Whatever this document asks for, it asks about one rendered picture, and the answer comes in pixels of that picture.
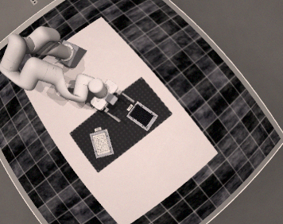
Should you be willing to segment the grey rectangular frame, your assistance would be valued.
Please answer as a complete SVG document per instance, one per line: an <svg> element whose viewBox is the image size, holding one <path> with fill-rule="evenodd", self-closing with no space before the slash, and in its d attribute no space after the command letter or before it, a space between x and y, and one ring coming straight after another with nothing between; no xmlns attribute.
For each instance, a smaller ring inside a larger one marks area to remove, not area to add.
<svg viewBox="0 0 283 224"><path fill-rule="evenodd" d="M101 133L105 133L106 136L107 136L107 141L108 141L108 145L110 147L110 152L98 155L98 153L96 151L95 143L94 143L94 140L93 140L93 136L95 136L97 134L101 134ZM94 151L95 151L96 158L99 158L99 157L102 157L102 156L107 156L107 155L110 155L110 154L114 154L114 150L112 148L112 145L111 145L111 142L110 142L109 133L108 133L107 129L99 131L99 132L96 132L96 133L91 133L90 136L91 136L91 142L92 142L92 145L93 145L93 148L94 148Z"/></svg>

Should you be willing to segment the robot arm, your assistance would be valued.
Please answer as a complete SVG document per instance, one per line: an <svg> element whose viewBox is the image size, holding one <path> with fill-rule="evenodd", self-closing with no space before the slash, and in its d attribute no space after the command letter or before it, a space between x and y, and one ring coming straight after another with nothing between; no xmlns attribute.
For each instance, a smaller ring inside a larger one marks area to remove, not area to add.
<svg viewBox="0 0 283 224"><path fill-rule="evenodd" d="M74 102L85 102L88 90L96 98L103 98L111 105L118 100L117 94L109 93L107 84L101 79L84 73L76 76L73 93L70 93L65 83L63 69L36 57L29 58L19 72L25 54L54 56L64 62L73 57L73 47L69 44L60 44L60 34L55 29L40 26L27 37L13 33L7 40L8 45L0 63L0 72L22 89L32 91L40 80L54 85L65 99Z"/></svg>

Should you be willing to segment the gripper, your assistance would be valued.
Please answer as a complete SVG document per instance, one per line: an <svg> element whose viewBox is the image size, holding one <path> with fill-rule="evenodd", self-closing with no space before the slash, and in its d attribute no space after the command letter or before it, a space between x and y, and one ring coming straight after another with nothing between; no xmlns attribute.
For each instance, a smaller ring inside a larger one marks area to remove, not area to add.
<svg viewBox="0 0 283 224"><path fill-rule="evenodd" d="M127 95L125 95L124 93L122 93L122 91L119 90L119 92L117 92L118 90L118 86L117 84L113 83L111 80L107 80L105 82L107 84L107 91L111 94L113 94L114 92L118 95L122 94L124 95L127 100L129 100L130 102L134 103L134 100L131 99L130 97L128 97ZM103 110L104 107L106 108L104 111L109 114L112 118L114 118L116 121L120 122L121 120L116 118L115 116L113 116L112 114L108 113L108 108L107 106L109 105L108 101L104 100L103 98L96 98L94 97L92 100L91 100L91 104L92 106L94 106L96 109L98 110Z"/></svg>

